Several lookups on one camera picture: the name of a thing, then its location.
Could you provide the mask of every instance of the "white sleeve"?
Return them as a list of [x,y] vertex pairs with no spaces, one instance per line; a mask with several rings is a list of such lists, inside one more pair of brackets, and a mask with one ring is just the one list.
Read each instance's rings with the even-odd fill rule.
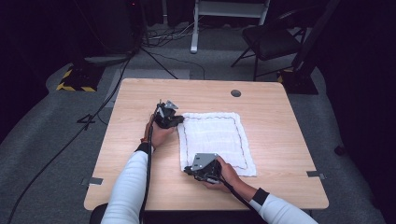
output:
[[268,194],[262,205],[256,202],[254,198],[249,203],[269,224],[317,223],[311,216],[300,208],[284,201],[283,199],[277,198],[272,194]]
[[136,151],[114,184],[102,223],[139,223],[148,169],[148,154]]

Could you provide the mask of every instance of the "black wristband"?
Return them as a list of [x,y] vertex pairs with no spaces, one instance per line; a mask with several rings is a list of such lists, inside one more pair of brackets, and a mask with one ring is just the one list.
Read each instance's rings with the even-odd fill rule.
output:
[[149,150],[151,150],[151,148],[149,148],[149,143],[144,142],[144,143],[141,143],[135,151],[144,151],[147,154],[149,154]]
[[267,199],[268,195],[269,195],[269,193],[267,191],[265,191],[263,189],[258,189],[253,196],[253,200],[256,203],[263,205],[265,200]]

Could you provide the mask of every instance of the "black chair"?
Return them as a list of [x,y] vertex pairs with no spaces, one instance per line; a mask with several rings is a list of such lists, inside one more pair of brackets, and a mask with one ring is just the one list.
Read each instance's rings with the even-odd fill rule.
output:
[[[263,25],[248,27],[242,32],[242,36],[247,42],[248,48],[239,56],[231,67],[234,67],[241,59],[255,56],[254,81],[256,81],[256,77],[265,76],[285,69],[281,68],[257,75],[259,59],[261,61],[268,61],[297,53],[303,46],[307,29],[315,24],[318,18],[323,14],[323,11],[323,6],[299,8],[289,11]],[[300,28],[300,30],[292,34],[289,29],[296,27]],[[297,35],[301,36],[300,41],[296,38]],[[246,56],[250,50],[253,51],[253,54]]]

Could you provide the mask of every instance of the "hand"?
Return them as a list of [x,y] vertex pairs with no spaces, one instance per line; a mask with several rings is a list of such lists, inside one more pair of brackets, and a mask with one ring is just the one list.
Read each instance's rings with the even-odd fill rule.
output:
[[[225,162],[224,159],[220,156],[217,156],[216,160],[221,165],[221,175],[227,183],[229,183],[233,187],[236,187],[237,185],[244,183],[239,178],[239,175],[236,173],[235,169],[231,166],[230,163]],[[204,182],[204,185],[208,189],[220,189],[224,192],[230,192],[230,190],[227,187],[225,187],[223,183],[210,184],[210,183]]]
[[[257,189],[251,187],[249,184],[241,180],[241,178],[239,178],[239,175],[236,173],[235,169],[231,166],[231,164],[225,162],[222,157],[218,156],[217,160],[221,165],[221,175],[224,178],[224,180],[227,183],[229,183],[231,186],[233,186],[233,189],[236,191],[236,193],[242,196],[243,199],[245,199],[247,202],[250,202],[250,200],[253,198],[254,194],[256,193]],[[224,192],[230,192],[230,190],[227,187],[225,187],[223,183],[210,184],[204,182],[204,185],[208,189],[220,189]]]
[[[151,121],[154,119],[154,116],[151,115],[149,122],[146,124],[146,130],[145,130],[145,138],[149,139],[149,127],[151,124]],[[151,145],[154,148],[159,147],[162,145],[166,137],[171,134],[175,130],[175,127],[171,127],[169,129],[162,129],[158,126],[158,124],[154,121],[152,122],[152,136],[151,136]]]

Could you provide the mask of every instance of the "cable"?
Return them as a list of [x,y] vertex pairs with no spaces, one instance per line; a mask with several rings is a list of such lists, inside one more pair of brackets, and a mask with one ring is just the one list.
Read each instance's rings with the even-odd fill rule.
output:
[[142,206],[140,207],[140,213],[139,213],[140,223],[143,223],[143,213],[145,211],[146,202],[147,202],[148,196],[149,196],[149,181],[150,181],[150,177],[151,177],[151,138],[152,138],[152,129],[153,129],[152,124],[155,120],[155,115],[157,114],[157,110],[158,110],[159,106],[160,106],[160,104],[157,104],[157,106],[155,107],[154,114],[150,121],[149,129],[148,129],[148,174],[147,174],[147,178],[146,178],[145,197],[143,199]]
[[256,209],[254,209],[254,208],[250,205],[250,203],[248,203],[247,201],[245,201],[245,199],[243,199],[242,196],[239,195],[239,194],[235,191],[235,189],[233,188],[233,186],[230,185],[230,184],[225,180],[224,176],[221,176],[221,177],[222,177],[222,179],[219,178],[219,181],[222,182],[222,183],[224,184],[224,186],[227,187],[227,189],[230,190],[230,192],[233,194],[233,196],[234,196],[236,199],[238,199],[239,202],[243,203],[246,207],[248,207],[248,209],[249,209],[250,211],[252,211],[253,214],[256,214],[256,215],[258,216],[259,214],[257,213]]
[[[165,58],[165,59],[175,60],[175,61],[178,61],[178,62],[181,62],[181,63],[192,63],[192,62],[182,61],[182,60],[179,60],[179,59],[176,59],[176,58],[169,58],[169,57],[163,56],[163,55],[161,55],[161,54],[159,54],[159,53],[153,53],[153,52],[149,52],[149,53],[150,53],[150,54],[154,54],[154,55],[161,56],[161,57],[163,57],[163,58]],[[201,67],[202,71],[204,72],[204,80],[205,80],[205,69],[204,69],[200,64],[198,64],[198,63],[192,63],[192,64],[195,64],[195,65]]]
[[155,35],[153,37],[150,37],[149,39],[151,39],[151,40],[152,39],[158,39],[157,44],[150,44],[150,43],[144,43],[143,42],[142,45],[147,47],[147,48],[163,47],[166,44],[168,44],[169,42],[171,42],[172,40],[179,40],[179,39],[184,38],[187,35],[192,35],[192,33],[188,33],[188,34],[183,35],[182,32],[176,34],[175,31],[174,31],[174,32],[172,32],[170,34],[167,34],[167,35],[164,35],[164,34]]
[[[145,46],[145,47],[148,47],[148,48],[163,47],[164,45],[166,45],[167,43],[169,43],[169,42],[172,41],[172,40],[179,40],[179,39],[181,39],[181,38],[184,38],[184,37],[187,36],[187,35],[192,35],[192,33],[188,33],[188,34],[185,34],[185,35],[183,35],[183,33],[184,33],[185,31],[189,30],[190,28],[193,28],[193,27],[192,27],[193,25],[194,25],[194,22],[192,22],[192,23],[189,24],[187,27],[185,27],[185,28],[184,28],[181,32],[179,32],[177,35],[173,35],[173,33],[171,33],[171,34],[169,34],[169,35],[161,35],[161,36],[152,37],[151,39],[153,39],[153,38],[159,38],[159,41],[158,41],[158,43],[157,43],[156,45],[153,45],[153,44],[150,44],[150,43],[144,43],[144,42],[142,43],[142,45]],[[165,43],[162,44],[162,42],[165,41],[169,36],[171,36],[172,38],[169,39],[168,41],[166,41]]]
[[26,191],[33,185],[33,183],[38,179],[38,177],[52,164],[52,162],[55,161],[55,159],[58,158],[58,156],[61,155],[61,153],[64,152],[64,150],[67,149],[67,147],[82,133],[82,131],[91,123],[93,118],[95,118],[99,114],[99,112],[106,106],[106,104],[110,101],[111,97],[114,95],[114,93],[116,92],[118,86],[120,85],[120,82],[122,81],[123,73],[125,71],[126,66],[128,65],[129,61],[131,61],[132,58],[133,58],[133,55],[131,55],[131,57],[128,59],[127,63],[124,65],[124,67],[122,69],[122,72],[120,74],[120,79],[117,82],[116,87],[114,88],[113,92],[111,92],[111,94],[107,97],[107,99],[105,99],[105,101],[102,103],[102,105],[99,107],[99,109],[93,114],[93,116],[89,117],[87,123],[84,124],[84,126],[72,137],[72,139],[70,139],[66,143],[66,145],[64,145],[64,147],[62,147],[62,149],[58,153],[56,153],[56,155],[53,156],[52,159],[49,162],[47,162],[47,164],[29,182],[29,184],[23,190],[23,192],[20,195],[20,197],[18,198],[18,200],[15,202],[14,207],[12,208],[11,214],[9,215],[7,224],[11,223],[12,218],[14,217],[14,214],[15,214],[15,212],[17,210],[17,207],[20,204],[21,199],[23,198],[23,196],[26,193]]
[[158,60],[156,58],[154,58],[154,56],[152,56],[148,51],[146,51],[145,49],[141,48],[143,51],[145,51],[148,56],[150,56],[152,59],[154,59],[154,61],[159,64],[167,73],[169,73],[172,77],[174,77],[175,79],[178,79],[171,71],[169,71],[167,68],[165,68],[160,62],[158,62]]
[[171,34],[169,34],[169,35],[155,35],[155,36],[153,36],[153,37],[149,37],[148,39],[160,39],[160,38],[164,38],[164,37],[172,37],[172,38],[174,38],[174,37],[178,37],[179,35],[183,35],[183,33],[187,30],[187,29],[189,29],[189,27],[190,26],[187,26],[186,28],[181,28],[180,30],[182,30],[182,31],[180,31],[178,34],[175,34],[175,29],[174,29],[174,32],[172,32]]
[[108,123],[104,122],[104,121],[100,118],[100,114],[98,114],[98,118],[99,118],[99,120],[100,120],[102,123],[104,123],[106,126],[108,126]]

